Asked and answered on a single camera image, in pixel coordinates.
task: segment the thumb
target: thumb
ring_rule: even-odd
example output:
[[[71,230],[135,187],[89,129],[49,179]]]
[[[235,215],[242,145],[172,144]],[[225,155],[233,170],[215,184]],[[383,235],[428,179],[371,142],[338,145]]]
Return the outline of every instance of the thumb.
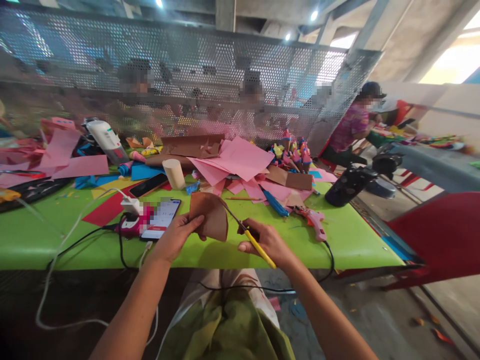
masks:
[[[182,226],[182,229],[184,229],[189,234],[191,234],[195,231],[196,228],[198,228],[200,226],[201,223],[203,223],[204,219],[205,219],[204,215],[197,216],[192,221],[190,221],[188,224]]]
[[[258,251],[255,249],[255,247],[252,245],[250,241],[242,241],[240,244],[238,244],[238,251],[242,253],[260,256],[260,254],[258,253]]]

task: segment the perforated metal panel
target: perforated metal panel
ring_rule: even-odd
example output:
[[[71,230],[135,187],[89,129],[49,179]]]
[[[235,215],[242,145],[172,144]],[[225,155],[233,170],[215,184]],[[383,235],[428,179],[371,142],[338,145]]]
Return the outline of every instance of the perforated metal panel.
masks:
[[[220,132],[260,147],[289,127],[314,153],[380,57],[24,5],[0,7],[0,40],[0,97],[14,125],[99,116],[126,136]]]

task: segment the green table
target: green table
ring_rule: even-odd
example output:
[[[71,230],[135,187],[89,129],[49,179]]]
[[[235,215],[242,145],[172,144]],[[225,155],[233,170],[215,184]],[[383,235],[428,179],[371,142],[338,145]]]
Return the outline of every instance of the green table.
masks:
[[[193,182],[191,175],[187,176],[186,181]],[[324,194],[330,186],[329,183],[317,183],[316,188]],[[71,196],[61,197],[73,191],[74,194]],[[160,197],[165,196],[182,200],[179,214],[189,211],[190,197],[185,190],[159,190],[143,200],[160,201]],[[232,194],[225,189],[222,198],[229,196]],[[237,196],[248,195],[242,191]],[[97,200],[85,215],[105,199],[106,197]],[[67,234],[80,211],[91,200],[90,190],[74,190],[66,187],[35,203],[34,207],[47,221]],[[226,202],[241,220],[251,217],[275,226],[282,238],[308,268],[328,269],[330,267],[331,260],[327,248],[315,240],[314,228],[307,226],[304,218],[293,214],[283,220],[271,206],[264,206],[262,203],[252,204],[251,201],[242,200],[226,200]],[[323,212],[326,216],[323,226],[335,256],[336,269],[380,268],[405,264],[352,206],[336,208],[328,204],[323,195],[315,194],[305,201],[305,205]],[[192,234],[173,266],[208,269],[267,268],[268,265],[261,258],[237,251],[239,242],[245,241],[246,237],[237,234],[238,226],[231,216],[228,216],[228,221],[227,242],[223,243],[210,238],[203,242],[196,234]],[[58,233],[25,208],[0,214],[0,224],[0,270],[45,269],[62,241]],[[64,249],[94,229],[96,229],[95,225],[81,221],[67,240]],[[124,241],[123,253],[126,263],[132,267],[138,266],[144,247],[145,242],[138,239]],[[118,269],[122,267],[118,235],[101,230],[63,255],[55,269]]]

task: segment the table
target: table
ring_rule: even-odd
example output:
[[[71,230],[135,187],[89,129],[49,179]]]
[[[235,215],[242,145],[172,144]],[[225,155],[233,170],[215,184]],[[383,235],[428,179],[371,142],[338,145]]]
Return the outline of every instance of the table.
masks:
[[[187,183],[194,182],[191,175],[186,176],[185,180]],[[316,184],[316,188],[322,194],[330,186],[330,183]],[[91,192],[87,189],[75,190],[71,196],[61,197],[72,191],[74,190],[66,187],[34,204],[46,220],[64,234],[70,230],[80,211],[92,200]],[[221,197],[226,198],[231,195],[224,189]],[[190,197],[184,190],[158,190],[142,200],[160,201],[160,197],[165,196],[182,200],[179,214],[189,210]],[[243,190],[237,196],[248,195]],[[97,200],[85,214],[105,199]],[[308,268],[328,269],[330,267],[331,260],[327,248],[315,240],[314,228],[307,226],[304,218],[293,214],[283,220],[271,206],[264,206],[262,203],[252,204],[251,201],[241,200],[226,200],[226,202],[241,220],[252,217],[275,226],[285,242]],[[305,204],[312,209],[322,211],[326,216],[323,226],[335,257],[336,269],[405,265],[405,262],[382,241],[351,205],[341,208],[333,207],[325,201],[323,195],[315,194],[312,194]],[[0,270],[45,269],[61,242],[60,236],[25,208],[2,213],[0,219],[2,226]],[[246,238],[244,235],[237,234],[238,226],[231,216],[228,216],[228,222],[227,242],[213,239],[202,242],[196,234],[192,234],[173,266],[207,269],[267,268],[268,265],[263,259],[237,251],[238,244]],[[64,248],[94,229],[96,229],[95,225],[81,221]],[[144,248],[145,242],[138,239],[124,241],[123,253],[126,263],[132,267],[138,266]],[[55,269],[119,269],[122,267],[118,235],[101,230],[59,258]]]
[[[479,159],[458,151],[393,143],[389,153],[403,154],[402,168],[449,193],[480,191],[480,170],[469,165]]]

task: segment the phone screen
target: phone screen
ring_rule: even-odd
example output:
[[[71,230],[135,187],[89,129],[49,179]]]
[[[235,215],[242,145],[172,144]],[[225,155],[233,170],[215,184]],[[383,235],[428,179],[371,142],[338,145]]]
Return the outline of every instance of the phone screen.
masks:
[[[160,239],[174,219],[180,203],[181,200],[178,199],[161,201],[160,206],[158,206],[150,216],[149,224],[146,225],[146,229],[143,231],[140,238],[149,240]]]
[[[137,186],[132,187],[129,191],[137,199],[144,196],[145,194],[150,193],[151,191],[159,188],[161,185],[166,183],[169,179],[167,175],[160,173],[154,177],[145,180],[144,182],[139,183]]]

